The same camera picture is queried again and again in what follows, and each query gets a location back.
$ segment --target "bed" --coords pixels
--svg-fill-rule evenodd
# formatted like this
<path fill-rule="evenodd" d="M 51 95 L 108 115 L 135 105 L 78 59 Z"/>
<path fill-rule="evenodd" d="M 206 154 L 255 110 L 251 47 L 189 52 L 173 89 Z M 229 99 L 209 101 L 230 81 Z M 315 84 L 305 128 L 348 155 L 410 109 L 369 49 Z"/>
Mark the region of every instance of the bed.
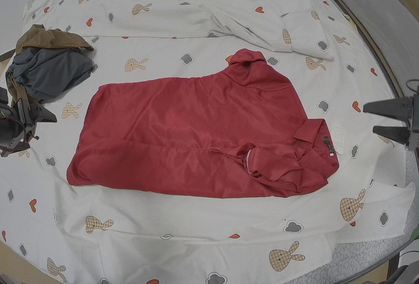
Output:
<path fill-rule="evenodd" d="M 3 159 L 0 171 L 3 242 L 55 279 L 344 281 L 398 250 L 417 225 L 414 155 L 371 132 L 400 122 L 361 113 L 367 102 L 407 93 L 398 84 L 406 73 L 389 74 L 334 0 L 29 0 L 23 31 L 32 24 L 77 33 L 95 48 L 91 77 L 46 104 L 58 123 L 40 124 L 40 140 Z M 68 185 L 98 87 L 211 75 L 243 48 L 261 51 L 291 80 L 309 118 L 326 120 L 340 163 L 326 187 L 214 199 Z M 362 210 L 345 216 L 345 198 Z M 283 268 L 278 255 L 288 261 Z"/>

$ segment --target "tan floor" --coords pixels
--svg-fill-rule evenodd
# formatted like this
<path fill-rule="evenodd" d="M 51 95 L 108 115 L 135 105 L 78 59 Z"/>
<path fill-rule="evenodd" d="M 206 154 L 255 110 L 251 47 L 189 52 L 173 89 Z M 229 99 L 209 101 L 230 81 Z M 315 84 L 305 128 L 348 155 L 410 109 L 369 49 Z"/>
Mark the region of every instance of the tan floor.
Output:
<path fill-rule="evenodd" d="M 6 69 L 8 61 L 0 62 L 0 80 L 4 80 L 3 71 Z M 371 271 L 367 275 L 353 281 L 351 284 L 362 284 L 365 281 L 380 283 L 387 279 L 388 262 L 379 268 Z M 20 255 L 9 249 L 4 243 L 0 242 L 0 275 L 6 274 L 11 278 L 25 284 L 56 284 L 55 279 L 45 275 L 37 268 L 32 266 Z"/>

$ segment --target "white paper hang tag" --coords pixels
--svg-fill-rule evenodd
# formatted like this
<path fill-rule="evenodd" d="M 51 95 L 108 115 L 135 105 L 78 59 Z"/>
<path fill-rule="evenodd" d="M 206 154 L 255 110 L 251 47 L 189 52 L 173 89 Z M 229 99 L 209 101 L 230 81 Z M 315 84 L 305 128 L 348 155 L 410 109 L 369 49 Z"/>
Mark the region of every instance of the white paper hang tag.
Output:
<path fill-rule="evenodd" d="M 330 136 L 332 137 L 333 146 L 335 151 L 339 154 L 343 154 L 343 145 L 345 142 L 345 128 L 339 124 L 332 124 Z"/>

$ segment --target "black cable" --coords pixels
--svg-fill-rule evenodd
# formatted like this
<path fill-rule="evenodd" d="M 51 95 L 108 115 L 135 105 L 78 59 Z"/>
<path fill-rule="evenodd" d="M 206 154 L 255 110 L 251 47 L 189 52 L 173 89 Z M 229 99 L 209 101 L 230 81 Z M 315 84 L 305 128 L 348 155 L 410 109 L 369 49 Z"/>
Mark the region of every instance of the black cable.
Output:
<path fill-rule="evenodd" d="M 397 257 L 397 263 L 393 264 L 393 266 L 391 267 L 390 273 L 392 274 L 394 266 L 397 264 L 398 265 L 398 261 L 400 260 L 401 256 L 409 254 L 409 253 L 419 253 L 419 250 L 411 250 L 411 251 L 406 251 L 403 254 L 399 254 L 399 256 Z"/>
<path fill-rule="evenodd" d="M 14 149 L 4 148 L 4 147 L 2 147 L 2 146 L 0 145 L 0 150 L 7 151 L 7 152 L 16 152 L 16 151 L 20 151 L 20 150 L 23 148 L 23 146 L 25 145 L 25 143 L 27 143 L 27 142 L 26 142 L 27 132 L 26 132 L 25 125 L 24 125 L 24 124 L 23 124 L 20 120 L 15 119 L 15 118 L 6 118 L 6 117 L 3 117 L 3 119 L 8 119 L 8 120 L 10 120 L 10 121 L 16 122 L 16 123 L 18 123 L 18 124 L 22 127 L 22 130 L 23 130 L 23 132 L 24 132 L 24 141 L 22 142 L 22 144 L 21 144 L 18 148 L 14 148 Z"/>
<path fill-rule="evenodd" d="M 416 94 L 419 94 L 419 86 L 418 86 L 418 89 L 413 89 L 408 85 L 408 83 L 412 82 L 412 81 L 418 81 L 419 82 L 419 79 L 410 79 L 410 80 L 406 81 L 407 88 L 409 88 L 412 92 L 415 92 Z"/>

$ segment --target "blue-gray cloth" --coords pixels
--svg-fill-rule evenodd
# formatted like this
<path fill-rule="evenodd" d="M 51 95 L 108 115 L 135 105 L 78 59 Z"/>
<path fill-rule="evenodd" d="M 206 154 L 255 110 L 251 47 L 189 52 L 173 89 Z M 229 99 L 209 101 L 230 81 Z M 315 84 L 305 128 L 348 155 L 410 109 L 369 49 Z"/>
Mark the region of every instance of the blue-gray cloth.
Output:
<path fill-rule="evenodd" d="M 52 99 L 90 77 L 92 60 L 78 48 L 40 49 L 29 47 L 14 57 L 6 71 L 38 100 Z"/>

